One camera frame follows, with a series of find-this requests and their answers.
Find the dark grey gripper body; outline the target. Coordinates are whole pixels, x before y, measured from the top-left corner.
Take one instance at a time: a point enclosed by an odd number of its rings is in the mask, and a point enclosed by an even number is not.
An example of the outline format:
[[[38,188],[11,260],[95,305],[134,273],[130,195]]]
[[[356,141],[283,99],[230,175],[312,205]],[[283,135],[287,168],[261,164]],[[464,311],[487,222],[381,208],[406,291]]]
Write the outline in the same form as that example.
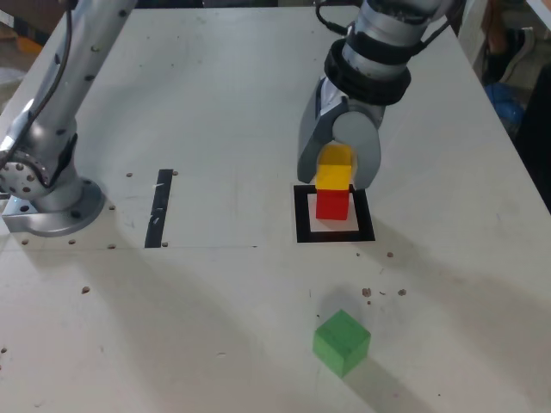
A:
[[[346,110],[343,115],[345,125],[361,129],[370,122],[375,129],[381,127],[386,110],[385,106],[368,104],[350,96],[344,96],[343,101],[346,102]]]

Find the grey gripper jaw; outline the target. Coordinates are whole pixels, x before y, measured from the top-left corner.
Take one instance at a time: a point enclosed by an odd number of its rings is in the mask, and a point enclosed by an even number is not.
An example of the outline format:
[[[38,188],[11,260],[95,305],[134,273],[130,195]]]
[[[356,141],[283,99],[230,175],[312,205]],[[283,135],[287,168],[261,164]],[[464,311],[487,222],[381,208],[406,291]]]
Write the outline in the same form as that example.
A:
[[[334,139],[349,146],[356,156],[356,188],[368,188],[381,165],[381,145],[375,124],[364,113],[346,112],[336,118],[332,132]]]
[[[344,93],[327,77],[318,80],[300,121],[297,178],[310,183],[323,147],[334,139],[333,125],[348,109]]]

